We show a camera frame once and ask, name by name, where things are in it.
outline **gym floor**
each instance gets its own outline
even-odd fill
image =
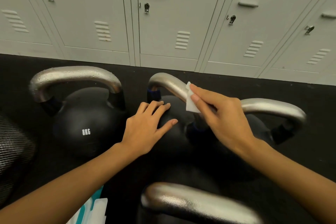
[[[0,54],[0,109],[39,142],[36,159],[10,202],[83,164],[83,160],[74,158],[53,139],[52,118],[32,100],[28,91],[29,81],[36,73],[51,67],[74,65],[97,66],[114,73],[123,85],[126,106],[131,115],[141,102],[146,101],[147,82],[158,72],[170,73],[183,82],[191,81],[197,86],[230,97],[269,98],[297,105],[306,112],[307,125],[277,150],[336,181],[335,86]],[[69,82],[57,85],[51,91],[58,99],[62,99],[87,86],[95,86],[95,83]],[[281,121],[263,115],[259,118],[269,128]],[[103,196],[109,198],[107,223],[115,223],[115,218],[121,218],[124,223],[128,218],[132,220],[134,215],[127,211],[133,209],[131,201],[123,198],[121,206],[116,207],[120,205],[116,202],[120,199],[114,197],[112,191],[118,188],[113,188],[111,184],[113,182],[107,186],[108,190],[103,191]],[[221,189],[225,196],[245,202],[271,223],[317,223],[286,192],[265,177],[250,182],[223,181]]]

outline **locker handle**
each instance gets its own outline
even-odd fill
[[[247,6],[247,7],[253,7],[253,8],[259,6],[259,5],[257,5],[257,4],[246,3],[246,2],[241,2],[241,1],[238,2],[238,5],[241,5],[241,6]]]
[[[336,13],[322,13],[322,17],[336,19]]]

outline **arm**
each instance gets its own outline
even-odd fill
[[[126,122],[122,142],[8,205],[0,211],[0,223],[66,223],[97,189],[136,158],[148,153],[177,123],[170,120],[157,129],[160,117],[169,108],[170,104],[163,105],[163,102],[141,103],[136,115]]]
[[[253,136],[240,100],[190,86],[191,99],[216,137],[243,160],[291,194],[318,221],[336,223],[336,183],[290,160]],[[217,108],[214,114],[206,103]]]

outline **person's left hand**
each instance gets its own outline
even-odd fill
[[[178,122],[177,119],[172,119],[157,129],[159,119],[169,108],[170,103],[164,105],[163,101],[152,101],[150,104],[142,102],[137,113],[127,119],[121,144],[130,148],[138,156],[148,153],[154,144]]]

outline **black mesh object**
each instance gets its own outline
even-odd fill
[[[22,178],[36,150],[36,143],[0,114],[0,208]]]

